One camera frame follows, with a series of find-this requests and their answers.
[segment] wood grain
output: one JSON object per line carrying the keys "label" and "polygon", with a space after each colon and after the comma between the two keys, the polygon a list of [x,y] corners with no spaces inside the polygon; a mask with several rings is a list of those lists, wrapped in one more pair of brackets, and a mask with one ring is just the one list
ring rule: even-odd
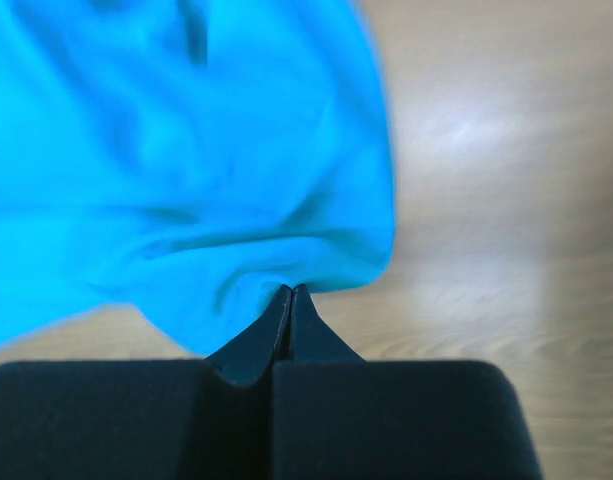
{"label": "wood grain", "polygon": [[[364,0],[389,85],[387,274],[319,296],[369,358],[481,358],[549,479],[613,480],[613,0]],[[0,352],[183,356],[107,310]]]}

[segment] cloth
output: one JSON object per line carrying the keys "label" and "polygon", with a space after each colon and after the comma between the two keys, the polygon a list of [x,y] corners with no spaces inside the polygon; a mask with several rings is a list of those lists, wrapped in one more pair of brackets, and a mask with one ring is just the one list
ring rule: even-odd
{"label": "cloth", "polygon": [[345,0],[0,0],[0,344],[131,303],[209,354],[282,284],[375,279],[394,219]]}

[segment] blue fabric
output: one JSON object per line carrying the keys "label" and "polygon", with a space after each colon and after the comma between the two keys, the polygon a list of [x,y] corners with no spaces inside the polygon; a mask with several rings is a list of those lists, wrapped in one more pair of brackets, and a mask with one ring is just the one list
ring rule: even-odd
{"label": "blue fabric", "polygon": [[0,343],[129,302],[211,353],[375,279],[392,177],[346,1],[0,0]]}

